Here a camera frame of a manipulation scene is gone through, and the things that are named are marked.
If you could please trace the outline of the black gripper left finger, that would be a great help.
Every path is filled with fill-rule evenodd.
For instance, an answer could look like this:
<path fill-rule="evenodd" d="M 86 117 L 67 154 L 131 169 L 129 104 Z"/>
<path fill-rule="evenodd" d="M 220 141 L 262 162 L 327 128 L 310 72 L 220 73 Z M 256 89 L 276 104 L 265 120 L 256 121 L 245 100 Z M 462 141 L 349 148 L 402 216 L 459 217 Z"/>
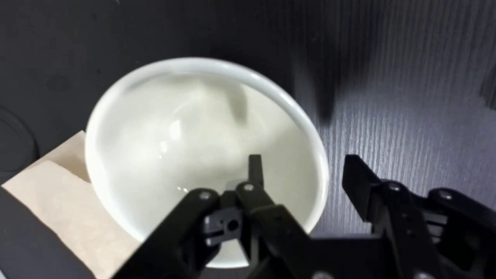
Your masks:
<path fill-rule="evenodd" d="M 231 241 L 248 259 L 248 279 L 312 279 L 315 241 L 264 186 L 262 157 L 250 155 L 245 182 L 224 194 L 189 193 L 112 279 L 199 279 Z"/>

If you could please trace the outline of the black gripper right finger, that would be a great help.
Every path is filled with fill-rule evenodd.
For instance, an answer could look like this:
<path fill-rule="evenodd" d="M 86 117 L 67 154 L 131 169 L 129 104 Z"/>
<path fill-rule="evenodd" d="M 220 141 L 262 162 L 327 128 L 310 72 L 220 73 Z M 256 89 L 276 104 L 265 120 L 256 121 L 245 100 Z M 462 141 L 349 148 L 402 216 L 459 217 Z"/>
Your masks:
<path fill-rule="evenodd" d="M 427 197 L 348 155 L 343 190 L 389 245 L 400 279 L 496 279 L 496 211 L 450 190 Z"/>

